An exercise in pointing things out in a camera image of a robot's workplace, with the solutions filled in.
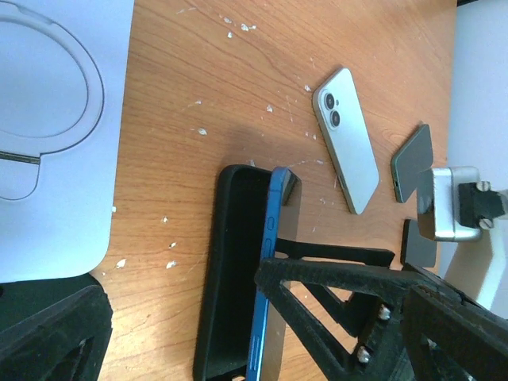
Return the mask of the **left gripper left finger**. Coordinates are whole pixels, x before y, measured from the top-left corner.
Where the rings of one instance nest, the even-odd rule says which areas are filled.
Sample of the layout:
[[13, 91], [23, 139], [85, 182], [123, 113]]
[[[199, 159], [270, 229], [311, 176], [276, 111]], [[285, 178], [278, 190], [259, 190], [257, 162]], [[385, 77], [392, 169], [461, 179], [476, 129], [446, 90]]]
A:
[[3, 380], [96, 380], [112, 307], [90, 274], [1, 286]]

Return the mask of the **white phone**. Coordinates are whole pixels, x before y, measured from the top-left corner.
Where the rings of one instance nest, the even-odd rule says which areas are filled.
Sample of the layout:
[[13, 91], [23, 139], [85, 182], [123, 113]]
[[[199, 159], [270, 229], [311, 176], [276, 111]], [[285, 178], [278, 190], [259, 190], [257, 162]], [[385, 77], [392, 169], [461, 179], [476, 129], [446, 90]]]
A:
[[361, 214], [379, 184], [379, 170], [352, 73], [328, 77], [312, 96], [317, 123], [348, 208]]

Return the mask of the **lavender phone case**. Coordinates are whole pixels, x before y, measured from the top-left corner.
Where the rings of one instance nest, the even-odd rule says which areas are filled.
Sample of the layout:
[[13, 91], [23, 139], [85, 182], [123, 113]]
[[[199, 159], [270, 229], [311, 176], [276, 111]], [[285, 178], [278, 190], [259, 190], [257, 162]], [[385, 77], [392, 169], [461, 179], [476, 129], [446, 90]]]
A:
[[1, 4], [1, 280], [85, 274], [110, 243], [131, 1]]

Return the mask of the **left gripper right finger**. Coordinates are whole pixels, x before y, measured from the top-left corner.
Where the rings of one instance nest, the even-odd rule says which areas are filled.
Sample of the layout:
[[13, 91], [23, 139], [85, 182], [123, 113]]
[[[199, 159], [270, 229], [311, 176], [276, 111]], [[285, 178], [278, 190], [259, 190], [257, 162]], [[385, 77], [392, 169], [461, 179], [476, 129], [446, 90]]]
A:
[[330, 380], [504, 380], [507, 321], [391, 251], [280, 239], [270, 298]]

